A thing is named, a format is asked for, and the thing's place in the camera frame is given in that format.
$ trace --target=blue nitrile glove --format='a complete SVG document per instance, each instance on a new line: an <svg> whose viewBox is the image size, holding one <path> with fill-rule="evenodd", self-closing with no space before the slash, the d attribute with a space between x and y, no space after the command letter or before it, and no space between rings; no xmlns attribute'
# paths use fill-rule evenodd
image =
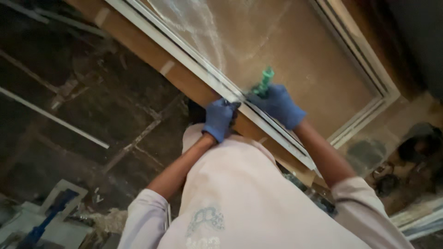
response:
<svg viewBox="0 0 443 249"><path fill-rule="evenodd" d="M210 103L206 107L206 123L202 131L211 134L219 143L223 142L240 105L240 102L229 103L224 98Z"/></svg>
<svg viewBox="0 0 443 249"><path fill-rule="evenodd" d="M294 104L284 85L269 85L266 99L251 94L248 96L248 100L277 119L288 130L295 128L306 116L306 112Z"/></svg>

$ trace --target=green caulking tool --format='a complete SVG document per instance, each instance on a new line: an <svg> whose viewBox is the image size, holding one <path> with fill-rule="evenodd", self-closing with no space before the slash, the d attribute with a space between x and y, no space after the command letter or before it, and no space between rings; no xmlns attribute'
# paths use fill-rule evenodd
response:
<svg viewBox="0 0 443 249"><path fill-rule="evenodd" d="M270 66L266 68L262 72L262 79L261 82L252 88L252 93L259 96L260 98L267 98L268 97L268 88L269 84L272 82L272 77L274 77L274 71Z"/></svg>

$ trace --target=white frame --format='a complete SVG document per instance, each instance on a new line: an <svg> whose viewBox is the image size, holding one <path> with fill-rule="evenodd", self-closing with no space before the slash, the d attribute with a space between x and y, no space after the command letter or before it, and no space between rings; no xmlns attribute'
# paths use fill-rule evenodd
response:
<svg viewBox="0 0 443 249"><path fill-rule="evenodd" d="M325 20L333 34L344 42L348 52L355 57L381 99L371 101L362 111L334 133L328 141L338 148L355 133L361 130L374 117L385 110L400 95L374 51L364 38L349 12L339 0L309 0L314 9ZM224 74L202 57L192 46L181 39L174 31L140 0L106 0L112 7L135 24L141 31L174 56L184 66L202 79L212 89L228 101L244 101L240 89ZM315 164L303 145L288 130L282 128L267 114L254 105L244 102L239 111L245 114L270 137L287 149L309 169Z"/></svg>

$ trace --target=white plastic strip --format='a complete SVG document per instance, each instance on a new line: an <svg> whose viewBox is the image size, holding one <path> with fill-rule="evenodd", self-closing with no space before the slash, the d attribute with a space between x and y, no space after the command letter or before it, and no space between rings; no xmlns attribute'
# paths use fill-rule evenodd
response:
<svg viewBox="0 0 443 249"><path fill-rule="evenodd" d="M73 131L73 132L75 132L75 133L77 133L77 134L83 136L84 138L87 138L87 139L93 141L94 143L96 143L96 144L102 146L103 148L105 148L105 149L108 149L108 148L109 148L109 144L106 144L105 142L103 142L103 141L101 141L101 140L99 140L99 139L97 139L97 138L91 136L90 134L88 134L88 133L86 133L86 132L80 130L79 128L77 128L77 127L75 127L75 126L72 126L72 125L66 123L65 121L59 119L58 117L56 117L56 116L54 116L54 115L48 113L47 111L41 109L40 107L38 107L38 106L36 106L36 105L34 105L34 104L32 104L32 103L30 103L30 102L28 102L28 101L26 101L26 100L20 98L19 96L17 96L17 95L15 95L15 94L11 93L10 91L8 91L8 90L6 90L6 89L4 89L4 88L2 88L2 87L0 87L0 93L3 93L3 94L6 95L7 97L10 97L11 99L13 99L13 100L19 102L20 104L25 105L25 106L31 108L32 110L34 110L34 111L36 111L36 112L42 114L43 116L45 116L45 117L47 117L47 118L53 120L54 122L57 122L57 123L59 123L60 125L63 125L64 127L68 128L69 130L71 130L71 131Z"/></svg>
<svg viewBox="0 0 443 249"><path fill-rule="evenodd" d="M32 10L28 10L26 8L23 8L22 6L20 6L20 5L16 4L16 3L13 3L13 2L11 2L9 0L0 0L0 4L8 6L9 8L11 8L11 9L17 11L17 12L20 12L20 13L22 13L24 15L27 15L28 17L30 17L30 18L32 18L32 19L34 19L36 21L39 21L41 23L44 23L44 24L48 24L49 23L49 19L48 18L45 18L45 17L35 13Z"/></svg>
<svg viewBox="0 0 443 249"><path fill-rule="evenodd" d="M61 16L59 14L52 13L50 11L46 11L46 10L39 9L39 8L35 9L35 12L42 15L42 16L47 16L47 17L57 20L59 22L66 23L66 24L76 27L78 29L88 31L89 33L96 34L96 35L99 35L102 37L108 37L108 35L105 32L103 32L101 29L86 25L86 24L78 22L76 20L72 20L70 18Z"/></svg>

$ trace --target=glass pane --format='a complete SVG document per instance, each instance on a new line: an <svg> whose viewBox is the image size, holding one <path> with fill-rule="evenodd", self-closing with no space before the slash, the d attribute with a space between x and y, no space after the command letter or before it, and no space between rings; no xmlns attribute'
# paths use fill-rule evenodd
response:
<svg viewBox="0 0 443 249"><path fill-rule="evenodd" d="M308 0L143 1L243 91L271 66L325 138L380 98Z"/></svg>

